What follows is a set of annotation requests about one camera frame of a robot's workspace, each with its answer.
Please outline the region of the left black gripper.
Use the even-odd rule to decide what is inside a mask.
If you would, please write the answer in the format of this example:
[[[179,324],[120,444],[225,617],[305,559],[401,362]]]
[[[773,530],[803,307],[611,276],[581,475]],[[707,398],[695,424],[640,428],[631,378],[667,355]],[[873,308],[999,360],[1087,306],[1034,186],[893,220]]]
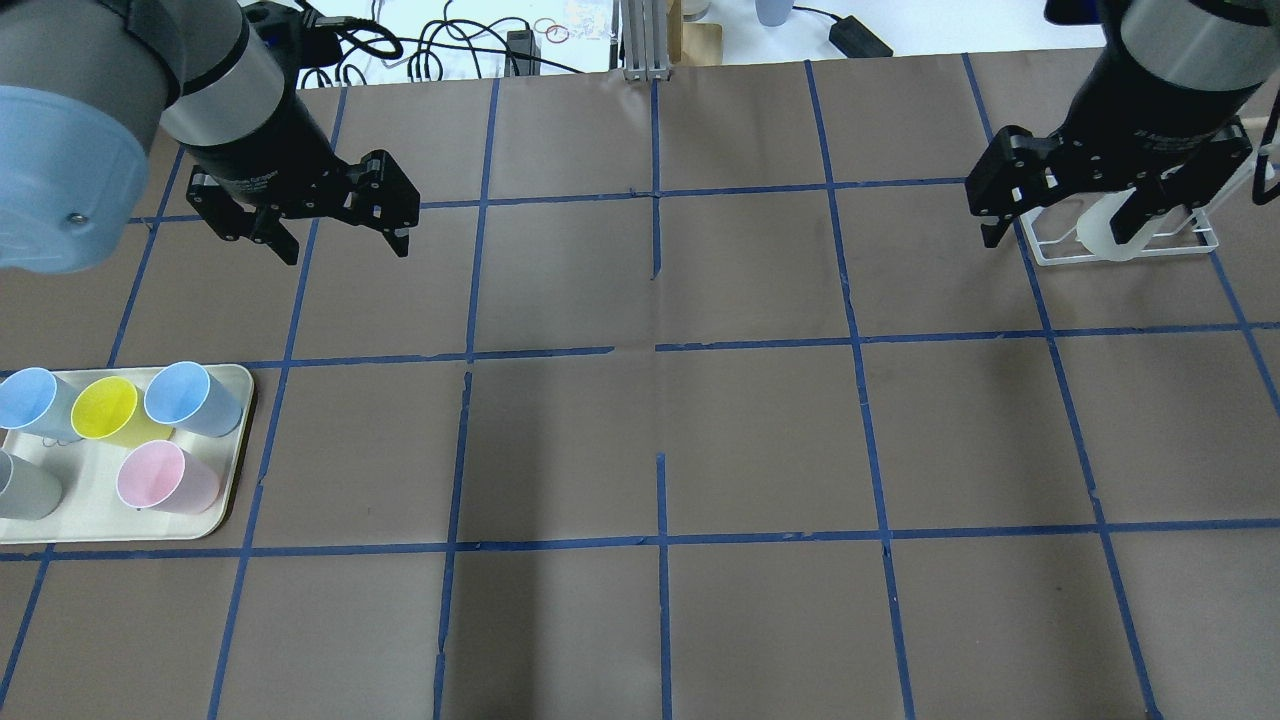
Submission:
[[[300,243],[282,224],[282,214],[371,228],[397,258],[407,258],[421,202],[417,187],[387,150],[356,163],[330,151],[202,150],[186,199],[219,238],[262,245],[288,266],[297,265]]]

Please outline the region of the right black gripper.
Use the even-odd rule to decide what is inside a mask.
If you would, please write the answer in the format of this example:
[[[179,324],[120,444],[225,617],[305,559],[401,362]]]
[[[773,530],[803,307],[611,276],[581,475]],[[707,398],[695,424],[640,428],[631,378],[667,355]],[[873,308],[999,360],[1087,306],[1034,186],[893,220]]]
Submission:
[[[965,178],[968,206],[980,219],[983,245],[996,249],[1012,222],[1033,208],[1134,188],[1105,224],[1110,240],[1128,245],[1174,208],[1206,206],[1253,150],[1243,126],[1193,140],[1169,151],[1149,138],[1089,136],[1066,126],[1041,138],[1005,126]]]

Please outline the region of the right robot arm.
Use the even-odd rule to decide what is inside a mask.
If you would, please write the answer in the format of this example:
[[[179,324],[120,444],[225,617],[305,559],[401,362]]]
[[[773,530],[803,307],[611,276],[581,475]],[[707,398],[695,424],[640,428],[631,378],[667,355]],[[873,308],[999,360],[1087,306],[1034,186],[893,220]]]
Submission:
[[[1197,211],[1253,156],[1240,109],[1277,70],[1275,1],[1098,1],[1106,44],[1062,123],[1005,126],[965,178],[988,249],[1018,218],[1082,193],[1097,258],[1144,251],[1175,209]]]

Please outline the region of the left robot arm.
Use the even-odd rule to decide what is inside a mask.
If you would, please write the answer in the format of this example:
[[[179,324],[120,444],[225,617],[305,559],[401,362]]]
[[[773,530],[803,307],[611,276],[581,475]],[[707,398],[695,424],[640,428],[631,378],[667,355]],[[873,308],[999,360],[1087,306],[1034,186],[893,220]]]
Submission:
[[[330,218],[410,251],[420,192],[384,150],[340,160],[300,100],[301,70],[360,35],[306,1],[5,1],[1,264],[82,272],[111,256],[148,184],[157,132],[193,163],[186,197],[221,240],[294,265],[288,220]]]

